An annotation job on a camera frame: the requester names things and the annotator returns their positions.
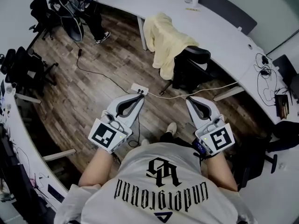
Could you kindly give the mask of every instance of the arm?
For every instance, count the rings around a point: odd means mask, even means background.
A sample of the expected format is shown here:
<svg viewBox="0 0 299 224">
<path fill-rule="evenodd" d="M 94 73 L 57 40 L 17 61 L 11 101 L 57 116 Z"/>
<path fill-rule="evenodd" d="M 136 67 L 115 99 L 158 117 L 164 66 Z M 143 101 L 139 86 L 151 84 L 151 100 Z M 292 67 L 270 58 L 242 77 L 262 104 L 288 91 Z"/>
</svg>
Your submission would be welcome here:
<svg viewBox="0 0 299 224">
<path fill-rule="evenodd" d="M 78 186 L 93 186 L 95 184 L 103 186 L 108 181 L 113 161 L 111 154 L 99 148 L 84 170 Z"/>
<path fill-rule="evenodd" d="M 228 163 L 225 160 L 223 152 L 220 152 L 215 157 L 207 159 L 208 179 L 216 184 L 219 188 L 224 188 L 230 191 L 237 192 L 238 187 L 229 169 Z"/>
</svg>

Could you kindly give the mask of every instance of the computer monitor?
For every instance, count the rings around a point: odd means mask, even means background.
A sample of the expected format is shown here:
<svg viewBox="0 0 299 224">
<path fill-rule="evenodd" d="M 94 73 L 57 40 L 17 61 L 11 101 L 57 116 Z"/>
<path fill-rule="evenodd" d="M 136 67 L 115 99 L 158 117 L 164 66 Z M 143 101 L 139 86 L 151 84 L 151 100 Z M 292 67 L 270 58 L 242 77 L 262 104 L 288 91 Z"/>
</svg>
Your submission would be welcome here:
<svg viewBox="0 0 299 224">
<path fill-rule="evenodd" d="M 0 126 L 0 167 L 12 166 L 19 161 L 14 153 L 14 147 L 9 137 L 6 136 L 6 130 Z"/>
<path fill-rule="evenodd" d="M 295 95 L 295 98 L 299 100 L 299 74 L 293 77 L 290 88 Z"/>
<path fill-rule="evenodd" d="M 288 57 L 286 55 L 282 55 L 273 61 L 273 65 L 279 67 L 278 71 L 283 78 L 283 82 L 287 85 L 287 87 L 290 87 L 292 79 L 297 75 L 297 72 Z"/>
<path fill-rule="evenodd" d="M 9 191 L 16 199 L 16 207 L 21 216 L 29 223 L 47 223 L 43 216 L 47 213 L 46 203 L 34 190 L 22 164 L 2 167 L 4 180 Z"/>
</svg>

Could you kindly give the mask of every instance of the white cable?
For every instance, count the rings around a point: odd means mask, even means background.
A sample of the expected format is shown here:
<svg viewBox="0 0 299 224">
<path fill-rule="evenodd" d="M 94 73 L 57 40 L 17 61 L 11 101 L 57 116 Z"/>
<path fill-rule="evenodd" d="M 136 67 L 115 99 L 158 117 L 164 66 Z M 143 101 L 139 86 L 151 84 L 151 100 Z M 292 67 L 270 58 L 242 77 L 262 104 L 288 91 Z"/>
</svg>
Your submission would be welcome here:
<svg viewBox="0 0 299 224">
<path fill-rule="evenodd" d="M 231 84 L 227 84 L 227 85 L 225 85 L 225 86 L 223 86 L 223 87 L 218 87 L 218 88 L 210 88 L 210 89 L 203 89 L 203 90 L 199 90 L 199 91 L 197 91 L 197 92 L 194 92 L 194 93 L 192 93 L 192 94 L 187 94 L 187 95 L 179 95 L 179 96 L 170 97 L 170 98 L 167 98 L 167 97 L 162 97 L 162 96 L 158 96 L 158 95 L 155 95 L 155 94 L 153 94 L 153 93 L 150 93 L 150 92 L 148 92 L 148 94 L 151 94 L 151 95 L 153 95 L 153 96 L 155 96 L 155 97 L 157 97 L 157 98 L 160 98 L 160 99 L 175 99 L 175 98 L 179 98 L 179 97 L 183 97 L 183 96 L 195 95 L 196 93 L 198 93 L 198 92 L 201 92 L 201 91 L 211 91 L 211 90 L 218 90 L 218 89 L 222 89 L 222 88 L 228 87 L 228 86 L 230 86 L 230 85 L 237 84 L 238 82 L 239 82 L 239 81 L 236 81 L 236 82 L 233 82 L 233 83 L 231 83 Z"/>
</svg>

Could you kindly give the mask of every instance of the yellow towel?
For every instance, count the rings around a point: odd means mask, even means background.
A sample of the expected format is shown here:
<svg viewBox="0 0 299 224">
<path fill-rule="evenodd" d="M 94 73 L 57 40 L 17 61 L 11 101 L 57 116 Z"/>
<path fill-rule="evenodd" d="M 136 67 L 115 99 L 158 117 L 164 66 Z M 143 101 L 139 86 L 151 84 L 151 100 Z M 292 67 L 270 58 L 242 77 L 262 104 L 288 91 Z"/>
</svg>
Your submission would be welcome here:
<svg viewBox="0 0 299 224">
<path fill-rule="evenodd" d="M 160 76 L 165 80 L 173 77 L 174 57 L 187 46 L 199 45 L 193 38 L 178 32 L 164 13 L 146 18 L 143 32 L 149 50 L 155 51 L 153 67 L 161 69 Z"/>
</svg>

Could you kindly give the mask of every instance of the shoe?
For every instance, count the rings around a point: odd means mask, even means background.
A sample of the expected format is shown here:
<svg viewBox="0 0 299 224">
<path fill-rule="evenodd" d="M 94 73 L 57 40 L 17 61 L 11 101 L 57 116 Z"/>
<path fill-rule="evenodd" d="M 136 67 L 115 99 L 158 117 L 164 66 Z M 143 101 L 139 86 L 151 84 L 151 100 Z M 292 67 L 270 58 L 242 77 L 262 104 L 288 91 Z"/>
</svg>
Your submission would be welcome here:
<svg viewBox="0 0 299 224">
<path fill-rule="evenodd" d="M 104 38 L 102 40 L 96 41 L 97 44 L 101 44 L 103 41 L 105 41 L 110 36 L 111 33 L 110 32 L 105 32 L 104 34 L 105 35 L 104 35 Z"/>
<path fill-rule="evenodd" d="M 148 139 L 144 139 L 144 140 L 142 140 L 142 142 L 141 142 L 141 146 L 147 146 L 147 145 L 150 145 L 149 140 L 148 140 Z"/>
<path fill-rule="evenodd" d="M 166 132 L 170 132 L 172 135 L 174 135 L 177 131 L 177 128 L 177 124 L 172 122 L 170 125 L 168 125 Z"/>
</svg>

